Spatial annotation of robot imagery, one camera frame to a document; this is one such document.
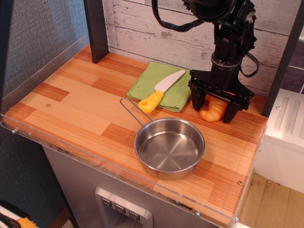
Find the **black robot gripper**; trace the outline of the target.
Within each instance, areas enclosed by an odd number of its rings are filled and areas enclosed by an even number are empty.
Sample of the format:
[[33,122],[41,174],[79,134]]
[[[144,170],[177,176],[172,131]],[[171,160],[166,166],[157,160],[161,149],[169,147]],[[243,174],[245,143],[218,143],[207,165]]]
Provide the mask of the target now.
[[204,104],[206,95],[213,96],[228,103],[223,123],[231,123],[239,110],[247,110],[254,93],[238,79],[242,58],[225,62],[212,58],[210,71],[191,70],[189,87],[193,108],[198,111]]

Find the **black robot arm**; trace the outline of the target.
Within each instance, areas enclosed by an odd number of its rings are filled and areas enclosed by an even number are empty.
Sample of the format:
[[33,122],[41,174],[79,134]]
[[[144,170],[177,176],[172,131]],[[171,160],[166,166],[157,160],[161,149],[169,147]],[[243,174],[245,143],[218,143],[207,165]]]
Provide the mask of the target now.
[[215,50],[210,71],[191,70],[189,87],[192,105],[199,110],[207,96],[227,104],[223,117],[230,123],[239,110],[247,110],[254,93],[239,81],[244,57],[256,66],[259,61],[250,54],[254,49],[255,6],[249,0],[186,0],[184,6],[201,22],[214,25]]

